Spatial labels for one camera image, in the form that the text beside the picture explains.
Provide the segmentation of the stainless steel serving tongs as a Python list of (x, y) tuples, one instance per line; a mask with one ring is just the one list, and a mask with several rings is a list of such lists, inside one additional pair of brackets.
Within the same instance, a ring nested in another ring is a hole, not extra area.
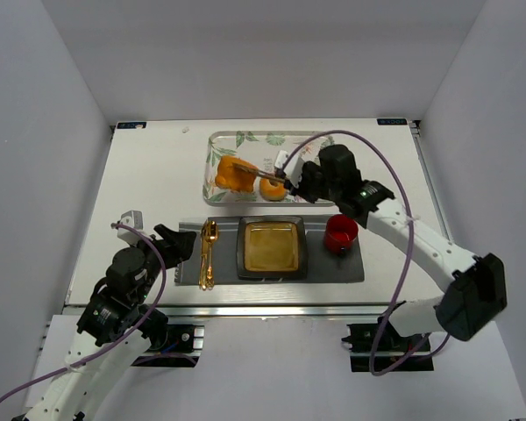
[(257, 178), (265, 179), (274, 184), (284, 184), (286, 179), (272, 173), (263, 171), (253, 165), (247, 163), (233, 162), (232, 168), (234, 170), (235, 177), (239, 180), (255, 180)]

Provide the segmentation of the orange round sponge cake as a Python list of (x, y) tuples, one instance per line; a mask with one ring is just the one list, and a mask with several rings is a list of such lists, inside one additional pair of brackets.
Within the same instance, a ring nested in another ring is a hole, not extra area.
[(257, 168), (247, 161), (243, 161), (232, 155), (225, 155), (218, 163), (217, 175), (215, 177), (216, 185), (221, 189), (252, 193), (256, 175), (246, 172), (240, 168), (236, 168), (236, 164), (251, 169)]

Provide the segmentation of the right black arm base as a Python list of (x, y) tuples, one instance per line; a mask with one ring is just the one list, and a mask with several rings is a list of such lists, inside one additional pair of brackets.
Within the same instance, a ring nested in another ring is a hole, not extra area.
[[(373, 339), (378, 327), (379, 323), (347, 325), (348, 334), (341, 339), (341, 345), (350, 354), (353, 373), (369, 371)], [(430, 356), (430, 342), (421, 334), (400, 337), (392, 327), (388, 326), (380, 338), (375, 353), (374, 370), (381, 371), (390, 367), (417, 345), (420, 347), (396, 367), (395, 372), (431, 372), (434, 370), (434, 364)]]

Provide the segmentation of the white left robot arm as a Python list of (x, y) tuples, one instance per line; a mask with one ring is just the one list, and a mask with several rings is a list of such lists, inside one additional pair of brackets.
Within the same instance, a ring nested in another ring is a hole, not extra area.
[(23, 420), (91, 420), (127, 368), (158, 358), (189, 358), (194, 326), (171, 325), (145, 302), (156, 280), (188, 260), (196, 235), (156, 225), (153, 236), (124, 221), (114, 225), (127, 246), (116, 252), (76, 323), (64, 368)]

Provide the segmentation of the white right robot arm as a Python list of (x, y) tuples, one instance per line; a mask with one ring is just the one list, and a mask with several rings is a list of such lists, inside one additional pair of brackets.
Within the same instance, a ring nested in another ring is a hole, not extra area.
[(323, 148), (317, 162), (279, 151), (274, 168), (291, 193), (311, 203), (333, 202), (360, 227), (407, 254), (440, 289), (441, 296), (394, 307), (387, 323), (400, 337), (446, 332), (468, 341), (507, 307), (501, 259), (492, 253), (480, 257), (409, 217), (391, 190), (361, 176), (346, 146)]

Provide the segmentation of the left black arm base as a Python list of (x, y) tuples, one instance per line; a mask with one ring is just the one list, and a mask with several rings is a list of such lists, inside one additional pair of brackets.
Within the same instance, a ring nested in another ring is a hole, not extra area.
[(193, 368), (203, 349), (204, 333), (204, 325), (168, 325), (166, 340), (153, 345), (132, 366)]

